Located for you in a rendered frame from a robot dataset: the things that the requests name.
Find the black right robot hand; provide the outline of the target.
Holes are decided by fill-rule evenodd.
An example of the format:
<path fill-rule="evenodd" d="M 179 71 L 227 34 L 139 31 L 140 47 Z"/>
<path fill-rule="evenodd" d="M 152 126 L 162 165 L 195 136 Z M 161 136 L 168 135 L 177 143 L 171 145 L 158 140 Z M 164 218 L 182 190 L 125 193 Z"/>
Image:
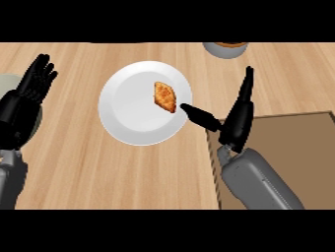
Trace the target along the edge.
<path fill-rule="evenodd" d="M 213 132 L 220 132 L 219 142 L 241 153 L 248 141 L 253 121 L 254 102 L 251 100 L 254 90 L 254 68 L 247 67 L 247 75 L 241 86 L 238 100 L 230 109 L 224 122 L 220 122 L 214 115 L 198 107 L 182 104 L 190 120 Z"/>

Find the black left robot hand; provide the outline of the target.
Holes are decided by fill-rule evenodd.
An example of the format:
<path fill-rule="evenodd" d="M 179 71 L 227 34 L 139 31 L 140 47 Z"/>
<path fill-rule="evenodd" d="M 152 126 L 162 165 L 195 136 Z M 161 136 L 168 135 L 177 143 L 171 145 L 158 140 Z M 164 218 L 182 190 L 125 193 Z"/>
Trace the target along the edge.
<path fill-rule="evenodd" d="M 41 54 L 19 87 L 0 99 L 0 150 L 19 150 L 29 142 L 56 77 L 50 55 Z"/>

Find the brown wooden tray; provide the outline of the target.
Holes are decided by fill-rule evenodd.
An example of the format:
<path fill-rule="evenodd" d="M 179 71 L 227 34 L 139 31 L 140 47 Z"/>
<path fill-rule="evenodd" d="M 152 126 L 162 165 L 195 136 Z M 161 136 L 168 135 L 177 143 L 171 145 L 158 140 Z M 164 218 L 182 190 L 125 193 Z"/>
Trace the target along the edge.
<path fill-rule="evenodd" d="M 259 151 L 310 210 L 335 210 L 335 114 L 254 119 L 247 147 Z"/>

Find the white round plate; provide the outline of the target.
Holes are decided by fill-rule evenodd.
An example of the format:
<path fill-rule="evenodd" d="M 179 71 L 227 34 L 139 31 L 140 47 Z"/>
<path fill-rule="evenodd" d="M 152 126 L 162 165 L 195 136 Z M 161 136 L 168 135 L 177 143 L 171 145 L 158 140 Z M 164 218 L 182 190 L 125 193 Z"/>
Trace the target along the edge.
<path fill-rule="evenodd" d="M 155 103 L 155 83 L 176 92 L 177 112 Z M 108 81 L 99 103 L 100 118 L 110 135 L 134 146 L 167 141 L 186 125 L 189 116 L 180 105 L 193 103 L 185 74 L 167 63 L 140 61 L 127 65 Z"/>

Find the golden brown croissant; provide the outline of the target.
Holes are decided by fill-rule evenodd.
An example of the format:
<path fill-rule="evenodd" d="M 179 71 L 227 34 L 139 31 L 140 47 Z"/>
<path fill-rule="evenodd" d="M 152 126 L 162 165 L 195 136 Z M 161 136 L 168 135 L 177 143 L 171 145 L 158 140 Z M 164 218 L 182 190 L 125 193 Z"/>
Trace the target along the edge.
<path fill-rule="evenodd" d="M 155 103 L 171 113 L 177 112 L 177 96 L 174 89 L 162 82 L 155 83 Z"/>

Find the grey bowl with brown contents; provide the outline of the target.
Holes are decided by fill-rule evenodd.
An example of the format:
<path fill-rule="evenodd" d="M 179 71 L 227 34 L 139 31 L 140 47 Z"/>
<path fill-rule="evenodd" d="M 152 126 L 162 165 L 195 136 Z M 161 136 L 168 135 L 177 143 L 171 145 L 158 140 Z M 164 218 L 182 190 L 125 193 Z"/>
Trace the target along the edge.
<path fill-rule="evenodd" d="M 241 43 L 223 43 L 223 42 L 205 42 L 205 49 L 210 54 L 223 59 L 233 59 L 239 57 L 248 47 L 247 42 Z"/>

